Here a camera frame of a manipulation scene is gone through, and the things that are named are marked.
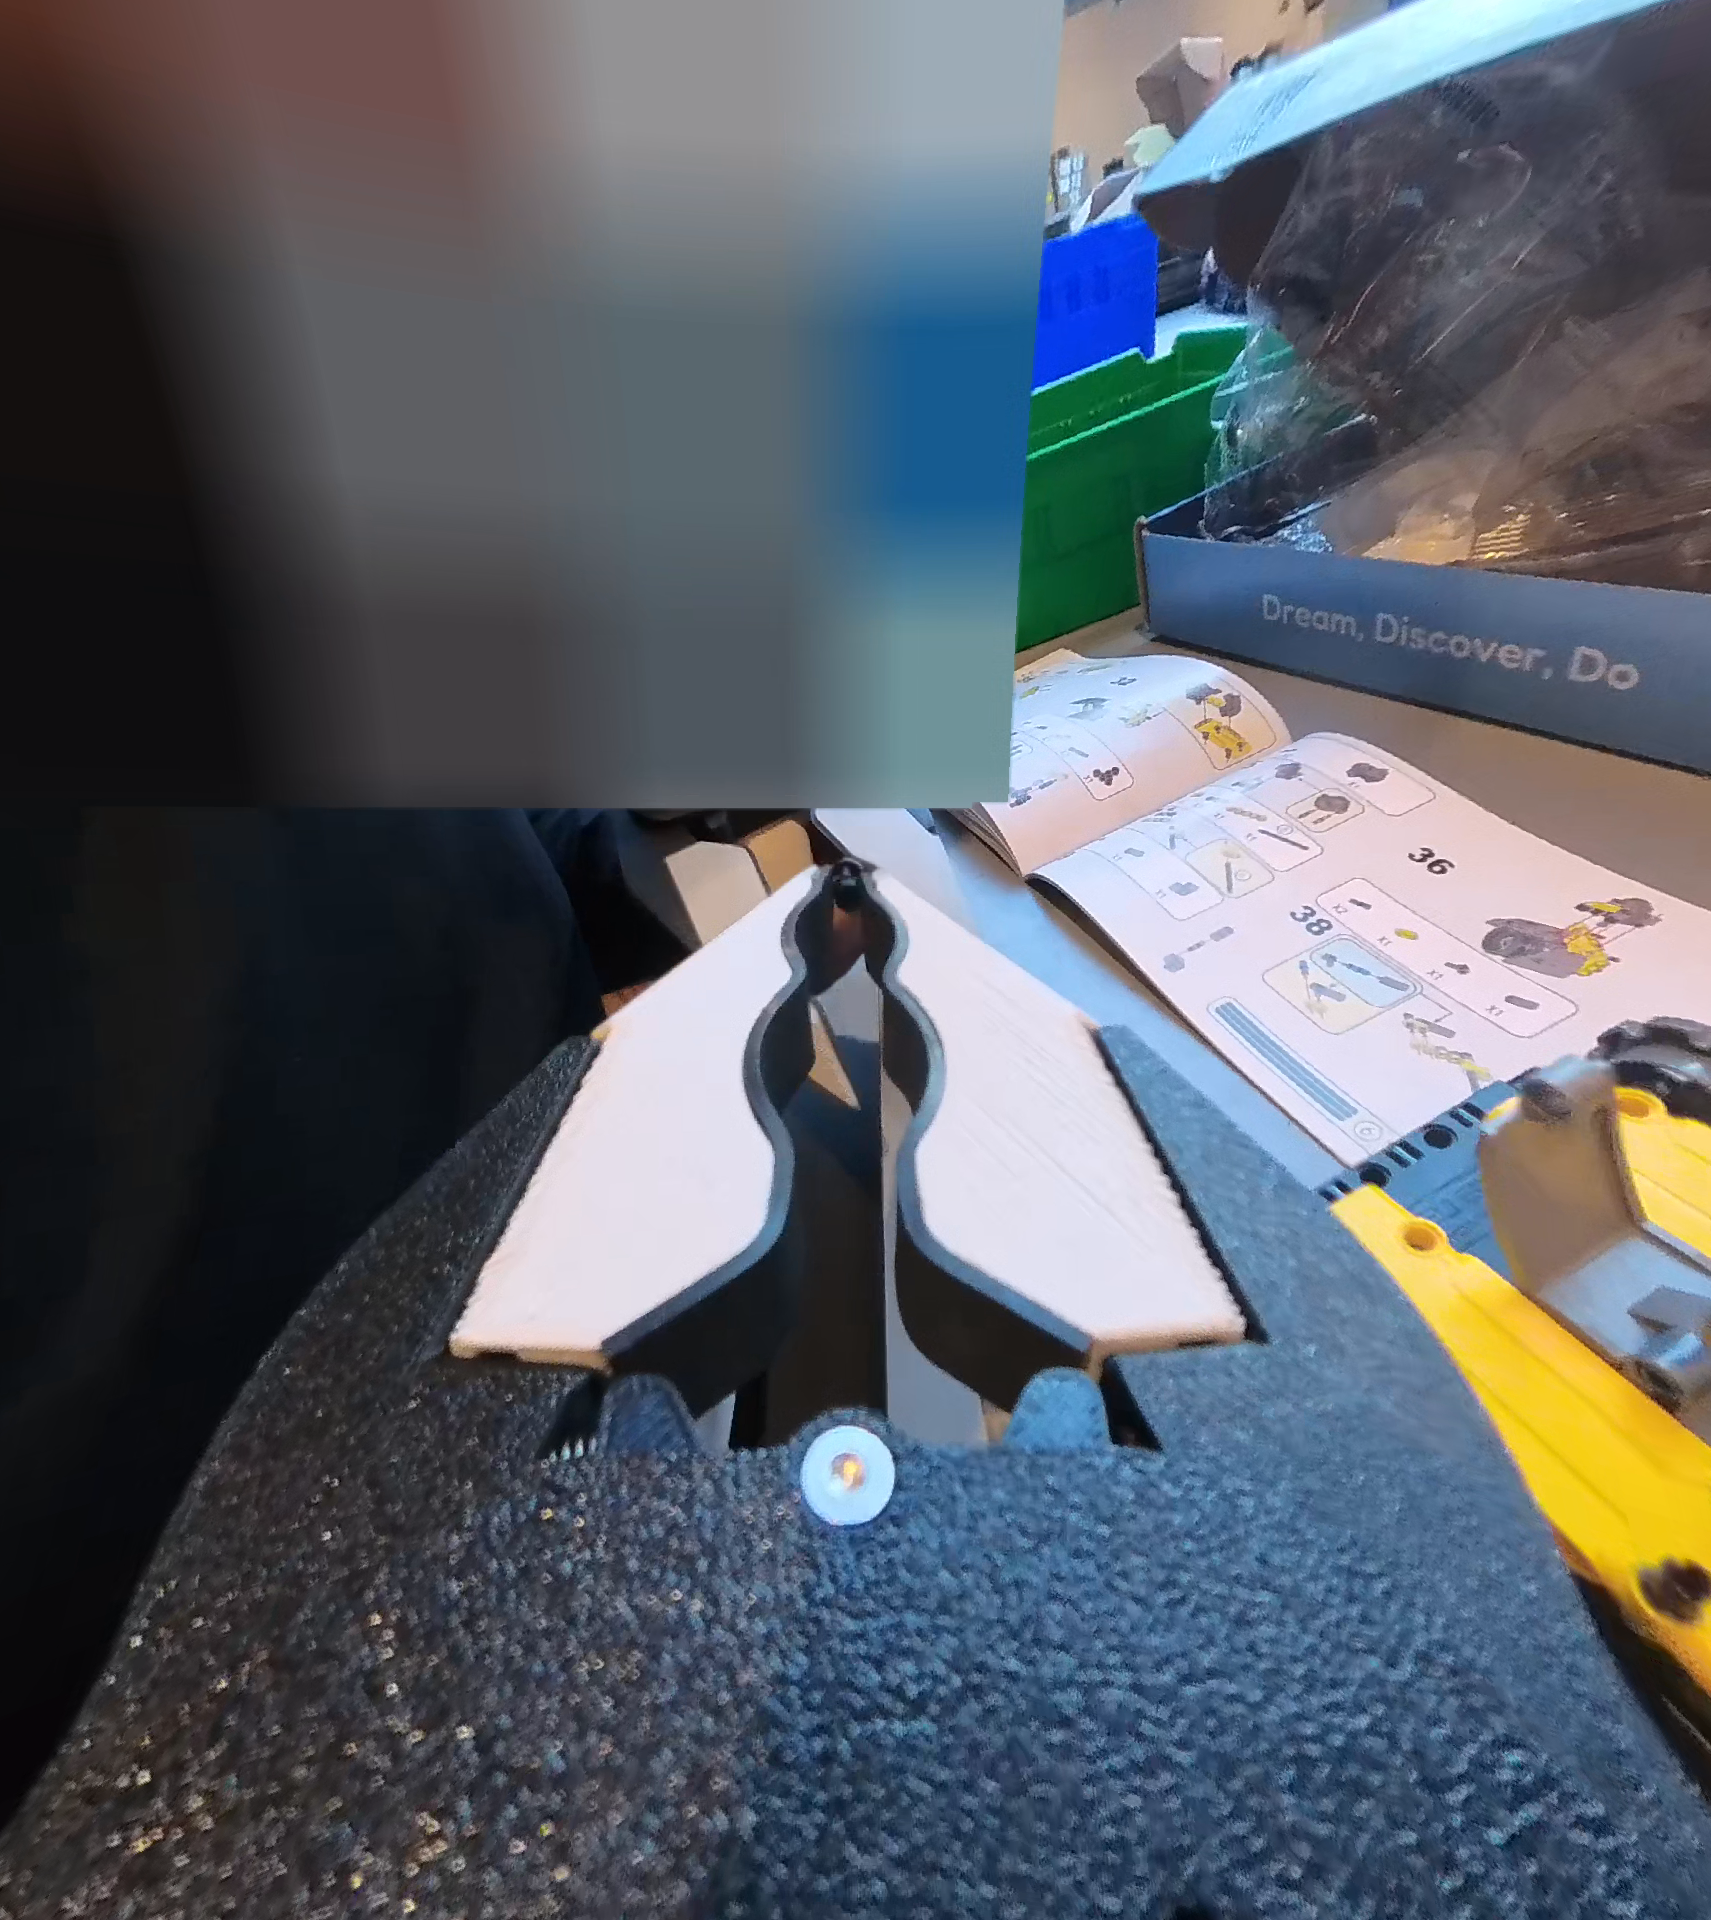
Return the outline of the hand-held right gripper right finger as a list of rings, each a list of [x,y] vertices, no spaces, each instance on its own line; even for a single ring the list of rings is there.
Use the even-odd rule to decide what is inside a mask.
[[[893,1290],[953,1378],[1233,1345],[1247,1320],[1071,1001],[854,868],[882,1065],[908,1101]]]

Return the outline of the dark grey cardboard box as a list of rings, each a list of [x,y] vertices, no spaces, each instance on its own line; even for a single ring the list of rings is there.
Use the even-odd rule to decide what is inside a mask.
[[[1356,82],[1338,71],[1383,36],[1386,16],[1231,85],[1143,185],[1153,225],[1210,236],[1218,122],[1274,86],[1303,85],[1307,103],[1343,101]],[[1711,592],[1221,546],[1196,533],[1199,494],[1150,518],[1138,536],[1157,636],[1711,775]]]

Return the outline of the yellow black toy vehicle model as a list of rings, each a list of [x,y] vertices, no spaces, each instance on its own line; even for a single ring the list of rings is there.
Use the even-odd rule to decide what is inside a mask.
[[[1321,1186],[1711,1747],[1711,1025],[1631,1021]]]

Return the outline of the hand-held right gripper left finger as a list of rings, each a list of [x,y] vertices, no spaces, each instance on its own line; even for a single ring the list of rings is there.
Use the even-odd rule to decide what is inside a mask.
[[[760,1378],[799,1311],[788,1106],[842,947],[790,879],[601,1022],[447,1350],[599,1377]]]

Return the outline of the blue plastic crate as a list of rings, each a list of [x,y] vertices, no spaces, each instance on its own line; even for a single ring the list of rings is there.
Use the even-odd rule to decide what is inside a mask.
[[[1156,233],[1132,211],[1043,239],[1032,386],[1128,350],[1156,357]]]

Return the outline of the toy instruction booklet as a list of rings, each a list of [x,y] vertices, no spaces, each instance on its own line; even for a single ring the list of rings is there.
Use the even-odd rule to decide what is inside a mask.
[[[1215,662],[1022,664],[1006,794],[950,817],[1338,1164],[1624,1021],[1711,1025],[1711,913]]]

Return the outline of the clear plastic bag of parts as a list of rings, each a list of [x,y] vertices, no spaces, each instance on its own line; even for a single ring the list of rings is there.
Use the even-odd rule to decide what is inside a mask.
[[[1711,592],[1711,4],[1418,7],[1218,122],[1196,533]]]

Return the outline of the green plastic crate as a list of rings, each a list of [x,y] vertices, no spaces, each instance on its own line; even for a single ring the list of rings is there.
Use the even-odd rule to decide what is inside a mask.
[[[1247,330],[1193,326],[1164,357],[1128,350],[1032,393],[1015,650],[1138,603],[1135,522],[1203,493],[1210,397]]]

